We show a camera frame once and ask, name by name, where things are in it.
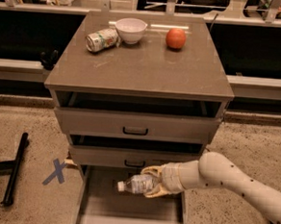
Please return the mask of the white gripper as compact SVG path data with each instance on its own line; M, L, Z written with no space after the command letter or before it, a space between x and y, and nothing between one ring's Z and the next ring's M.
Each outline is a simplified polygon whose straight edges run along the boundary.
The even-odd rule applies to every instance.
M141 174L150 174L156 178L161 176L162 183L158 183L152 190L147 191L144 196L147 198L158 198L169 194L181 193L184 187L181 184L179 173L179 162L163 164L162 166L147 166Z

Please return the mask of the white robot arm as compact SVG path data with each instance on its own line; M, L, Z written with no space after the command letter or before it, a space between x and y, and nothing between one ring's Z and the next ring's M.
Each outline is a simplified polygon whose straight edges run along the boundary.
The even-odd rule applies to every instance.
M281 224L281 192L249 177L220 153L204 153L198 161L147 166L159 183L145 193L156 198L194 188L226 188L241 196L273 224Z

